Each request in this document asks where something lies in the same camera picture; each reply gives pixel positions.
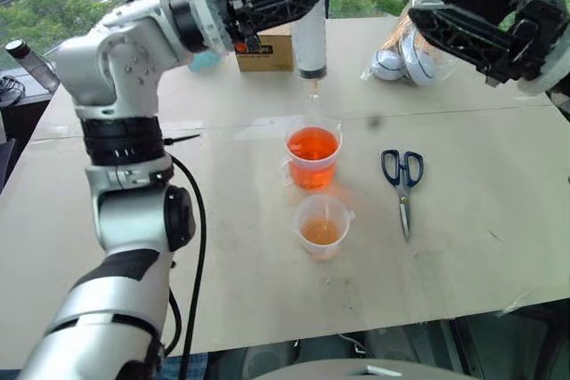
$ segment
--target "plastic measuring cup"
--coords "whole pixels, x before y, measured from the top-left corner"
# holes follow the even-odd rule
[[[310,147],[299,147],[299,141]],[[299,187],[316,190],[332,182],[342,146],[340,121],[322,116],[299,117],[289,125],[285,143],[289,174]]]
[[[297,207],[293,216],[293,231],[300,237],[305,250],[317,260],[328,260],[340,249],[340,243],[348,233],[350,222],[354,219],[354,211],[348,211],[344,204],[329,195],[317,194],[305,198]],[[329,221],[336,229],[336,240],[322,245],[309,240],[303,229],[310,222]]]

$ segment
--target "plastic syringe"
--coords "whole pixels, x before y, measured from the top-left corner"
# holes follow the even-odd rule
[[[293,50],[301,77],[321,79],[327,74],[324,0],[292,24]]]

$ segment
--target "blue scissor handle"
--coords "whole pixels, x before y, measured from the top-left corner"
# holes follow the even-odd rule
[[[395,176],[390,175],[386,168],[386,156],[393,156],[395,161]],[[380,159],[382,165],[382,172],[390,184],[397,186],[400,184],[400,153],[398,150],[384,150]]]
[[[410,164],[408,163],[409,158],[414,158],[418,161],[419,173],[418,177],[415,179],[411,178],[410,175]],[[421,177],[424,174],[424,158],[419,153],[416,153],[414,151],[406,151],[403,155],[403,169],[406,171],[406,185],[411,189],[413,186],[418,184],[419,180],[421,180]]]

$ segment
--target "table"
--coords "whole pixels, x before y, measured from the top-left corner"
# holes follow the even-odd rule
[[[362,81],[394,19],[330,20],[320,110],[343,119],[327,193],[356,218],[337,257],[318,263],[290,231],[308,192],[285,186],[284,129],[307,111],[305,82],[240,74],[230,56],[159,85],[164,134],[194,173],[208,253],[193,352],[512,310],[570,295],[569,128],[544,96],[493,90],[461,63],[439,86]],[[72,103],[55,94],[0,198],[0,368],[19,367],[70,286],[102,259],[88,162]],[[403,240],[385,149],[424,155]],[[65,175],[65,181],[54,175]],[[177,174],[175,185],[186,185]],[[176,253],[171,285],[187,314],[198,239]],[[174,330],[170,315],[164,336]]]

